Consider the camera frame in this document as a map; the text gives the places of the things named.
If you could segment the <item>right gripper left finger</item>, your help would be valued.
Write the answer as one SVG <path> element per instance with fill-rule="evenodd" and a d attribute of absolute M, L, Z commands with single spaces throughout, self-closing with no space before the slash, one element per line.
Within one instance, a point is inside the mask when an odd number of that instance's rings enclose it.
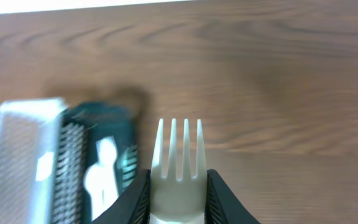
<path fill-rule="evenodd" d="M 142 169 L 118 199 L 91 224 L 149 224 L 150 170 Z"/>

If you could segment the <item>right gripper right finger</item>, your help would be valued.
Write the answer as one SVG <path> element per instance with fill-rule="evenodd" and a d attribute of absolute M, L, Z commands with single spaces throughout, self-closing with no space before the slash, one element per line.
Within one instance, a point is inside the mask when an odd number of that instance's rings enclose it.
<path fill-rule="evenodd" d="M 207 170 L 205 224 L 260 224 L 214 169 Z"/>

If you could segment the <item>white fork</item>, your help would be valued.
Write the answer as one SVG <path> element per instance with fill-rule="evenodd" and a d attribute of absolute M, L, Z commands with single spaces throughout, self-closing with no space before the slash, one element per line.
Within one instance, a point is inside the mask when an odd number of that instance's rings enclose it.
<path fill-rule="evenodd" d="M 207 165 L 203 127 L 197 120 L 196 174 L 191 174 L 190 127 L 184 120 L 181 178 L 177 178 L 177 120 L 172 119 L 167 174 L 163 175 L 163 127 L 158 121 L 150 170 L 150 212 L 165 222 L 188 223 L 204 214 L 207 194 Z"/>

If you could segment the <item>white thick plastic spoon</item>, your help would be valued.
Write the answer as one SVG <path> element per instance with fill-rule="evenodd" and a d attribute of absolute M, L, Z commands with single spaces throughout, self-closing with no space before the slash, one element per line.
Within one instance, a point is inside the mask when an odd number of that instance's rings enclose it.
<path fill-rule="evenodd" d="M 85 172 L 83 185 L 91 199 L 91 221 L 93 221 L 118 198 L 113 166 L 93 164 Z"/>

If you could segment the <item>dark green plastic basket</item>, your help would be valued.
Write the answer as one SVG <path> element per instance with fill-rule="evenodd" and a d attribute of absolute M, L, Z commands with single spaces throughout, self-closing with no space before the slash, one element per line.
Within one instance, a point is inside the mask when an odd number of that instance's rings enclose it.
<path fill-rule="evenodd" d="M 138 173 L 139 153 L 132 114 L 126 107 L 85 102 L 63 112 L 55 160 L 52 223 L 91 223 L 91 199 L 83 185 L 85 172 L 99 164 L 96 143 L 113 136 L 118 197 Z"/>

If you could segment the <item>pale green plastic fork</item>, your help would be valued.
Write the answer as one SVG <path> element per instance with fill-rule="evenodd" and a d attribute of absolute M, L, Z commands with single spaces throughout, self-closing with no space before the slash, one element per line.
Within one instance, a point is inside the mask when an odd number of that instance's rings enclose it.
<path fill-rule="evenodd" d="M 117 159 L 116 143 L 113 136 L 102 138 L 96 143 L 99 165 L 103 170 L 104 202 L 114 203 L 118 198 L 114 164 Z"/>

